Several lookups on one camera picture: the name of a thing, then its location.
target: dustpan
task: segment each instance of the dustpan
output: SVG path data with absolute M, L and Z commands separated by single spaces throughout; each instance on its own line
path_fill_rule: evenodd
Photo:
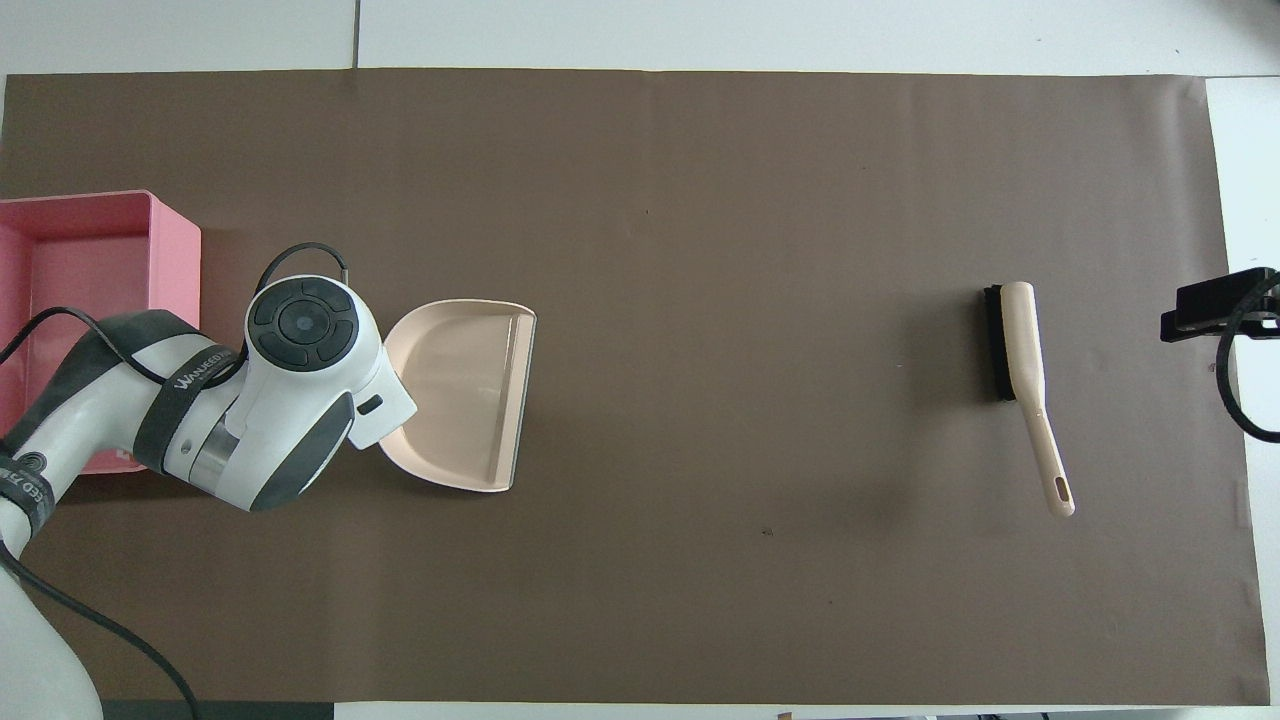
M 417 413 L 379 442 L 392 462 L 442 486 L 508 489 L 535 322 L 513 302 L 442 300 L 396 323 L 387 354 Z

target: beige handle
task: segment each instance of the beige handle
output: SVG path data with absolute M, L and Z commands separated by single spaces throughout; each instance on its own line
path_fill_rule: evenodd
M 1048 424 L 1044 402 L 1044 357 L 1041 354 L 1036 290 L 1030 283 L 1014 282 L 1000 288 L 1000 314 L 1009 355 L 1009 378 L 1023 406 L 1032 452 L 1039 466 L 1041 484 L 1050 512 L 1066 518 L 1075 512 L 1075 496 L 1066 482 L 1066 469 L 1057 452 L 1053 428 Z

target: hand brush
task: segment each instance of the hand brush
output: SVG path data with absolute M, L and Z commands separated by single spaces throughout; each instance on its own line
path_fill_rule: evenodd
M 1024 282 L 993 284 L 983 291 L 983 299 L 996 392 L 1001 400 L 1016 400 L 1021 405 L 1044 501 L 1050 512 L 1066 518 L 1075 512 L 1075 498 L 1044 407 L 1044 357 L 1036 319 L 1036 291 Z

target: pink plastic bin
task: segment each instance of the pink plastic bin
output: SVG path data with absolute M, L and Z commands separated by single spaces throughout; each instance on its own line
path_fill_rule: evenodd
M 200 228 L 145 190 L 0 200 L 0 343 L 50 305 L 93 318 L 163 307 L 200 327 Z M 0 433 L 84 331 L 74 318 L 50 318 L 0 365 Z M 141 469 L 106 451 L 84 473 Z

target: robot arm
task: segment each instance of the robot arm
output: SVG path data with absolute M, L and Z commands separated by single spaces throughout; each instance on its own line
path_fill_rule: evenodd
M 367 447 L 416 411 L 369 307 L 329 278 L 259 292 L 244 318 L 246 360 L 229 378 L 237 354 L 164 310 L 101 325 L 165 380 L 142 377 L 93 333 L 77 342 L 0 445 L 0 542 L 13 557 L 100 450 L 132 452 L 259 511 L 301 495 L 344 438 Z M 88 675 L 8 574 L 0 618 L 0 697 L 15 698 L 13 716 L 100 715 Z

